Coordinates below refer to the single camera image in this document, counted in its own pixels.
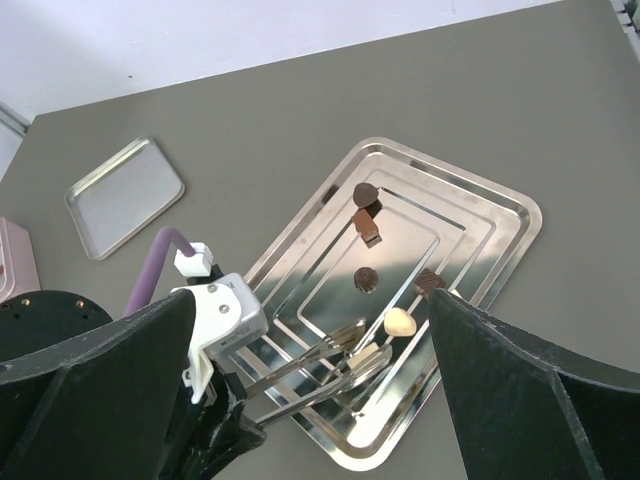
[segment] rectangular metal tray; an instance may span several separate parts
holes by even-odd
[[[65,203],[89,258],[103,260],[184,194],[156,143],[136,138],[76,182]]]
[[[382,242],[368,249],[351,223],[354,187],[379,189],[375,217]],[[486,309],[540,231],[528,197],[385,138],[357,145],[247,274],[270,322],[267,335],[234,355],[257,380],[317,343],[325,333],[366,318],[370,339],[390,342],[392,366],[375,384],[307,409],[294,420],[341,466],[380,465],[440,380],[426,300],[412,280],[425,267],[472,305]],[[373,267],[369,294],[353,273]],[[409,339],[381,327],[393,306],[418,322]],[[318,386],[328,362],[269,390],[278,404]]]

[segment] tongs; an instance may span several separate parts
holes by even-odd
[[[334,395],[346,392],[362,385],[367,380],[375,377],[391,361],[391,345],[383,345],[378,350],[367,356],[354,368],[343,373],[340,377],[313,392],[301,397],[299,400],[280,407],[273,412],[256,420],[256,427],[264,429],[275,422],[288,418],[305,408],[323,402]]]
[[[300,370],[310,363],[351,350],[364,337],[365,328],[365,321],[359,320],[354,324],[338,328],[331,332],[295,360],[290,361],[247,387],[247,398],[251,399],[265,392],[280,383],[282,379],[290,373]]]

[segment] pink box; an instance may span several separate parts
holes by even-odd
[[[0,302],[22,293],[40,290],[31,237],[24,228],[0,217]]]

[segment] gray tabletop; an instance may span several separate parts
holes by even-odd
[[[639,80],[608,2],[566,0],[40,116],[0,185],[0,210],[30,230],[43,287],[118,315],[160,226],[207,242],[226,271],[247,271],[349,149],[383,135],[541,206],[543,231],[494,314],[640,371]],[[64,193],[145,134],[187,194],[90,261]],[[168,269],[160,292],[181,283]],[[219,478],[356,476],[291,422],[269,437]],[[465,477],[440,387],[368,478],[394,473]]]

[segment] tray rim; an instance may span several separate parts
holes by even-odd
[[[147,217],[143,222],[140,223],[136,228],[128,232],[125,236],[123,236],[119,241],[114,243],[108,249],[104,251],[104,253],[100,255],[94,255],[90,250],[88,245],[88,239],[81,233],[82,231],[86,231],[86,225],[84,222],[75,215],[75,211],[73,208],[73,200],[78,198],[79,195],[82,194],[87,188],[89,188],[92,184],[98,181],[101,177],[107,175],[112,170],[115,170],[121,164],[127,162],[131,156],[143,149],[144,147],[152,145],[156,147],[160,153],[162,154],[164,160],[167,165],[171,169],[171,171],[175,174],[176,178],[180,181],[180,188],[178,193],[168,202],[166,202],[162,207],[160,207],[156,212]],[[186,191],[186,186],[184,181],[178,175],[178,172],[175,171],[171,162],[166,157],[160,146],[154,141],[154,139],[150,136],[140,136],[136,137],[133,141],[131,141],[126,147],[119,150],[117,153],[109,157],[105,162],[98,165],[96,168],[91,170],[88,174],[78,180],[76,183],[69,187],[64,195],[64,202],[67,206],[67,211],[71,216],[71,220],[73,221],[74,226],[76,227],[76,232],[78,233],[78,237],[80,238],[80,243],[82,244],[82,248],[84,249],[84,253],[90,260],[104,260],[109,257],[113,252],[115,252],[118,248],[128,242],[131,238],[133,238],[137,233],[139,233],[143,228],[149,225],[153,220],[162,215],[169,207],[171,207],[174,203],[182,198]]]
[[[516,266],[520,263],[523,255],[531,247],[532,243],[540,233],[543,225],[543,217],[540,207],[531,197],[523,193],[517,192],[492,180],[488,180],[484,177],[481,177],[480,175],[469,172],[468,170],[457,167],[455,165],[451,165],[428,154],[381,136],[366,138],[358,142],[351,150],[349,150],[343,160],[334,168],[334,170],[329,174],[325,181],[322,182],[322,184],[309,198],[309,200],[300,208],[298,213],[296,213],[296,215],[291,219],[291,221],[282,230],[282,232],[267,247],[265,252],[249,269],[249,271],[245,275],[246,282],[250,286],[253,286],[252,284],[255,283],[256,277],[264,268],[264,265],[270,263],[270,260],[278,253],[279,247],[287,240],[287,238],[289,238],[295,232],[296,228],[299,228],[300,222],[306,216],[308,216],[310,212],[314,211],[314,208],[317,206],[318,202],[321,201],[322,198],[325,197],[327,192],[329,192],[331,188],[336,184],[336,180],[341,175],[345,174],[345,171],[348,169],[349,165],[352,162],[360,162],[360,160],[358,159],[358,153],[366,149],[371,149],[374,146],[390,148],[394,151],[402,153],[405,156],[410,156],[418,161],[433,165],[458,177],[462,177],[470,183],[474,183],[485,189],[498,192],[502,196],[508,196],[515,202],[519,203],[526,210],[529,215],[530,221],[526,230],[522,233],[520,243],[516,248],[514,248],[511,254],[504,259],[502,265],[500,265],[499,268],[497,268],[498,265],[494,267],[497,268],[497,270],[495,271],[494,282],[489,288],[486,289],[482,298],[480,298],[476,304],[476,306],[478,306],[479,308],[487,309],[494,298],[497,296],[499,290],[504,287],[504,284],[515,270]],[[490,298],[488,294],[494,288],[496,290],[496,293],[493,295],[493,298]],[[253,355],[246,347],[236,352],[236,355],[237,357],[239,357],[239,360],[242,363],[245,363],[254,371],[260,370],[260,367],[256,368],[255,366],[253,366],[252,362],[249,361],[248,358],[255,358],[262,364],[262,367],[264,367],[265,371],[269,371],[269,368],[262,362],[262,360]],[[236,358],[232,358],[232,361],[241,370],[243,370],[245,374],[247,374],[250,378],[253,378],[252,375],[243,367],[243,365],[241,365],[239,360],[237,360]],[[432,384],[432,379],[434,378],[434,376],[437,378],[435,380],[435,384]],[[404,412],[402,412],[402,414],[400,415],[401,418],[394,425],[394,428],[392,428],[388,433],[384,441],[381,442],[379,448],[376,449],[368,457],[352,457],[348,454],[348,452],[339,449],[337,446],[333,446],[333,448],[328,449],[326,446],[326,440],[323,441],[323,438],[319,437],[317,432],[313,431],[314,427],[316,430],[318,429],[318,427],[315,426],[316,421],[314,420],[314,418],[318,417],[315,412],[309,413],[308,410],[305,412],[301,412],[295,415],[293,417],[293,420],[300,428],[304,430],[307,435],[309,435],[313,439],[316,444],[318,444],[318,446],[320,446],[320,448],[322,448],[327,454],[329,454],[329,456],[338,465],[351,471],[368,471],[380,466],[389,457],[419,411],[422,409],[426,401],[429,399],[429,397],[439,384],[440,377],[439,370],[437,370],[436,374],[428,377],[424,381],[422,387],[410,396],[410,406]],[[284,394],[283,396],[285,397],[290,396],[290,394],[293,393],[288,391],[288,389],[286,388],[282,390],[283,391],[281,393]],[[276,399],[270,394],[267,393],[267,396],[271,401],[278,403]]]

